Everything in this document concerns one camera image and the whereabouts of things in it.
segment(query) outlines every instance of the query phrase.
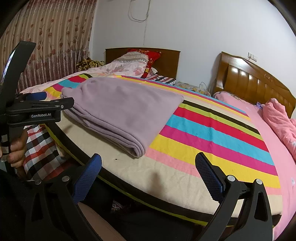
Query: logo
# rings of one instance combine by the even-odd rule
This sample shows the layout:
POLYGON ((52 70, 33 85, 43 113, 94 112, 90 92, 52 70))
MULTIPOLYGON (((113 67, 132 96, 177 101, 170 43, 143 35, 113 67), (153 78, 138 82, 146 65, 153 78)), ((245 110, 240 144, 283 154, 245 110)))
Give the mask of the logo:
POLYGON ((31 118, 46 117, 51 115, 52 115, 51 113, 37 114, 37 115, 31 115, 31 118))

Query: plaid fabric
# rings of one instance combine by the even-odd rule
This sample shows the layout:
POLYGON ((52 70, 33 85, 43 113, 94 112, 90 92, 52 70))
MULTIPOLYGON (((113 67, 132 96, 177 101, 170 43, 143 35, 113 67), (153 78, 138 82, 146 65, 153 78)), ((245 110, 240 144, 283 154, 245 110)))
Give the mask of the plaid fabric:
POLYGON ((151 77, 146 78, 146 80, 158 81, 168 85, 174 85, 176 83, 176 79, 165 77, 158 74, 152 75, 151 77))
POLYGON ((24 169, 29 180, 50 179, 59 175, 69 165, 68 157, 62 158, 45 126, 27 126, 27 147, 24 169))

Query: headboard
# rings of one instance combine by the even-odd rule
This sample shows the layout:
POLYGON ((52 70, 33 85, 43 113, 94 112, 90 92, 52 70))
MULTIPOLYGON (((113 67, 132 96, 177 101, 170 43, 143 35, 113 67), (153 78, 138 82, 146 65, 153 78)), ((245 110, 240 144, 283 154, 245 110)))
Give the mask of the headboard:
POLYGON ((296 105, 289 89, 270 73, 242 57, 225 52, 221 52, 211 94, 218 91, 227 91, 252 104, 264 104, 276 98, 286 107, 289 118, 296 105))
POLYGON ((130 47, 130 48, 110 48, 106 49, 106 64, 111 63, 113 60, 126 54, 131 49, 142 49, 150 51, 160 51, 161 56, 157 59, 153 67, 158 71, 157 74, 163 75, 170 78, 176 78, 178 70, 178 62, 180 51, 170 49, 157 49, 157 48, 142 48, 142 47, 130 47))

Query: red pillow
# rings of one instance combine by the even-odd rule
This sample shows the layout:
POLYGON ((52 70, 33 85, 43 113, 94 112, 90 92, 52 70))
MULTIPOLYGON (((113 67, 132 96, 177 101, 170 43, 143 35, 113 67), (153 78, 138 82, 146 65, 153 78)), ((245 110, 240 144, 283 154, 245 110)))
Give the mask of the red pillow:
POLYGON ((149 51, 149 50, 141 50, 141 49, 129 49, 128 52, 139 52, 139 53, 143 53, 143 54, 146 54, 148 55, 148 63, 146 65, 146 69, 145 69, 145 72, 144 74, 142 75, 142 79, 145 79, 154 63, 155 60, 157 60, 160 55, 161 55, 161 52, 153 52, 153 51, 149 51))

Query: purple cloth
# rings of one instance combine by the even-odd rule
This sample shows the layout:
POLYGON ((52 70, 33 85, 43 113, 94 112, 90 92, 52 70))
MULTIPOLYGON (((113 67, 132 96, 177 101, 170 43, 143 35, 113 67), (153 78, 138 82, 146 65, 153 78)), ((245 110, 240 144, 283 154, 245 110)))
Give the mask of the purple cloth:
POLYGON ((61 97, 75 101, 66 114, 135 157, 145 154, 183 101, 183 96, 169 91, 108 77, 63 88, 61 97))

